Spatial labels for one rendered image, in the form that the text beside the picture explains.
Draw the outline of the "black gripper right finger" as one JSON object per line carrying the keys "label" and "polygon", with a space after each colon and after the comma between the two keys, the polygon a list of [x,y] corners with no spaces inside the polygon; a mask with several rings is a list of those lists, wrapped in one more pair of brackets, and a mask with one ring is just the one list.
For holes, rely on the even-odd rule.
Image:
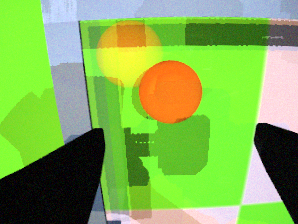
{"label": "black gripper right finger", "polygon": [[271,183],[298,224],[298,133],[258,123],[254,144]]}

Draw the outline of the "see-through yellow ball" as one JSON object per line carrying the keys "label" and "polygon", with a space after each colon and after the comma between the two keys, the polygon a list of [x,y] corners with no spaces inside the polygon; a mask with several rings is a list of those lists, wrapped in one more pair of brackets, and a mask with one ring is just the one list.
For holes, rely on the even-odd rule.
{"label": "see-through yellow ball", "polygon": [[160,37],[138,20],[113,23],[97,41],[98,68],[120,87],[140,87],[161,67],[162,57]]}

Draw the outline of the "orange ball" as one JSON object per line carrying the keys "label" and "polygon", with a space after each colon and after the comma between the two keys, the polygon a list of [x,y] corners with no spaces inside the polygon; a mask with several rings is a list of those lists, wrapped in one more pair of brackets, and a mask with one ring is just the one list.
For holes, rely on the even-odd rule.
{"label": "orange ball", "polygon": [[138,97],[152,119],[161,123],[180,123],[200,107],[202,84],[189,65],[166,60],[149,80],[138,87]]}

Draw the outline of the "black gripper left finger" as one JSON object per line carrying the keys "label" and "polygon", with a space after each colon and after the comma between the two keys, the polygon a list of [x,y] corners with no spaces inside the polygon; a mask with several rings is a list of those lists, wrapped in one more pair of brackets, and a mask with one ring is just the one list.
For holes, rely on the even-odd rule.
{"label": "black gripper left finger", "polygon": [[0,224],[88,224],[105,157],[93,128],[0,179]]}

